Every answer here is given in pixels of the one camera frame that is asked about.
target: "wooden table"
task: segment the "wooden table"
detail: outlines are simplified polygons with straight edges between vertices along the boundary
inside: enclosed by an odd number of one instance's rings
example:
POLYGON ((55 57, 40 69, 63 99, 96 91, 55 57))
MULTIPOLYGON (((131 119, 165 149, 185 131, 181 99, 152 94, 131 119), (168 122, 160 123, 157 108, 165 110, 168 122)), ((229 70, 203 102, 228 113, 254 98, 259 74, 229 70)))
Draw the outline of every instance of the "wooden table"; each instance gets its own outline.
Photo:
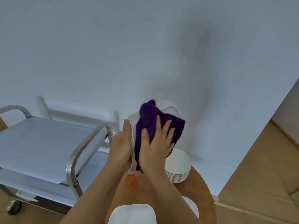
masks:
MULTIPOLYGON (((149 204, 155 211, 157 224, 169 223, 163 215, 163 209, 153 191, 153 188, 144 174, 137 172, 138 187, 130 189, 125 186, 125 173, 116 192, 110 208, 108 210, 105 223, 112 211, 121 205, 128 204, 149 204)), ((200 174, 192 167, 187 179, 181 183, 175 184, 182 196, 193 200, 199 210, 199 218, 203 224, 217 224, 216 210, 212 195, 200 174)))

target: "cart bottom shelf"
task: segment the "cart bottom shelf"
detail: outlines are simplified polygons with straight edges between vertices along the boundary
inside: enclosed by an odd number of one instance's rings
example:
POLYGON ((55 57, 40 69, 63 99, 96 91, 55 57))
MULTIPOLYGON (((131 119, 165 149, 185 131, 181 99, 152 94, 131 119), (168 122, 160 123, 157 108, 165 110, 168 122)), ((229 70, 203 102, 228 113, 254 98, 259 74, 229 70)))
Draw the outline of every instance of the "cart bottom shelf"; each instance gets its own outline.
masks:
MULTIPOLYGON (((78 176, 78 182, 83 192, 86 191, 99 172, 103 169, 107 162, 107 158, 107 154, 97 151, 82 170, 78 176)), ((73 206, 77 201, 73 191, 67 186, 55 184, 7 169, 0 170, 0 184, 68 206, 73 206)))

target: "purple towel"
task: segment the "purple towel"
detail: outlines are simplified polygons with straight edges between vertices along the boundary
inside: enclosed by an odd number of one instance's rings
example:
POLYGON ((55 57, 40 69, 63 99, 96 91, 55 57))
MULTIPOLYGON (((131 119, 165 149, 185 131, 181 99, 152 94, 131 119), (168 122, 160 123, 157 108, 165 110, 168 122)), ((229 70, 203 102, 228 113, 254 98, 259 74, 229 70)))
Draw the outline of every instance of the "purple towel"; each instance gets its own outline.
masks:
POLYGON ((170 124, 170 128, 175 128, 172 141, 171 143, 177 143, 178 139, 181 137, 182 132, 185 127, 185 120, 182 120, 178 117, 175 117, 170 114, 165 114, 161 112, 157 107, 156 107, 156 102, 155 100, 150 100, 147 103, 144 103, 141 108, 140 108, 140 119, 138 120, 136 124, 136 140, 135 140, 135 159, 137 162, 137 167, 136 170, 141 170, 139 166, 139 151, 140 151, 140 145, 141 145, 141 131, 143 128, 146 128, 149 137, 150 137, 150 142, 155 136, 156 132, 156 120, 157 120, 157 115, 160 116, 161 120, 161 127, 163 128, 164 124, 166 123, 167 120, 172 120, 170 124))

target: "cart top shelf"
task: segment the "cart top shelf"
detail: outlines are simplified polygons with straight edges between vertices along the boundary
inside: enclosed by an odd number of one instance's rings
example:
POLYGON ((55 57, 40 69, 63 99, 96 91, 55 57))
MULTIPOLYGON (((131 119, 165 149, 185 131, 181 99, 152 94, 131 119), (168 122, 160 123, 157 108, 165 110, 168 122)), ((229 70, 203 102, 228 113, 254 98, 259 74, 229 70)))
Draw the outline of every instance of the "cart top shelf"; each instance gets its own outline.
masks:
MULTIPOLYGON (((40 117, 25 119, 0 132, 0 167, 57 184, 64 182, 72 152, 92 130, 40 117)), ((76 174, 106 134, 100 131, 83 151, 76 174)))

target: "wheel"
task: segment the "wheel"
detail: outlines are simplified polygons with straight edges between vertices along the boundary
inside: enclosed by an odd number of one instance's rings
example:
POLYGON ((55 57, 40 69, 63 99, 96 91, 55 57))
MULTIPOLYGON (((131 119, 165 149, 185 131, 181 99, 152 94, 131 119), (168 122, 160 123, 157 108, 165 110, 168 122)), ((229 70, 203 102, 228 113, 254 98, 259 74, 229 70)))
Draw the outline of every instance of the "wheel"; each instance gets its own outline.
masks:
POLYGON ((20 212, 22 208, 22 202, 16 200, 13 204, 13 206, 11 207, 11 209, 7 212, 8 215, 16 215, 20 212))

